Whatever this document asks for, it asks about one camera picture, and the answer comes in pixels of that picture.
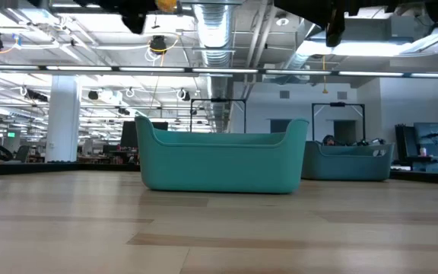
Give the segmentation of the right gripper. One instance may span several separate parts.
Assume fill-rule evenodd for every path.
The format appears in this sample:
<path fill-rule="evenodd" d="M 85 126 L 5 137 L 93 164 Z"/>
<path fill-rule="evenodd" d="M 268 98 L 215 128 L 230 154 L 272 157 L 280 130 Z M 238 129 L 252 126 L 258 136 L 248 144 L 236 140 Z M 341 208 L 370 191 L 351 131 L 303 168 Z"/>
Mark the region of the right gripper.
<path fill-rule="evenodd" d="M 327 47 L 340 44 L 345 30 L 344 13 L 357 15 L 361 8 L 384 6 L 393 12 L 399 5 L 417 3 L 416 0 L 274 0 L 274 6 L 315 24 L 327 24 Z"/>

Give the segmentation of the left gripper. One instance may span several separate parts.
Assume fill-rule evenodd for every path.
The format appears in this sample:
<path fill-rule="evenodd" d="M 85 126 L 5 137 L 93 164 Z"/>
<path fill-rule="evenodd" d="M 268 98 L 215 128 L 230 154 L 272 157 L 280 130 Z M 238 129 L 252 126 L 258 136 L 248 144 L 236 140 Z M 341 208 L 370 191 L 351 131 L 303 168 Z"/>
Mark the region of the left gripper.
<path fill-rule="evenodd" d="M 123 24 L 134 34 L 142 34 L 146 21 L 147 10 L 156 10 L 154 0 L 72 0 L 84 7 L 99 5 L 107 10 L 121 10 Z"/>

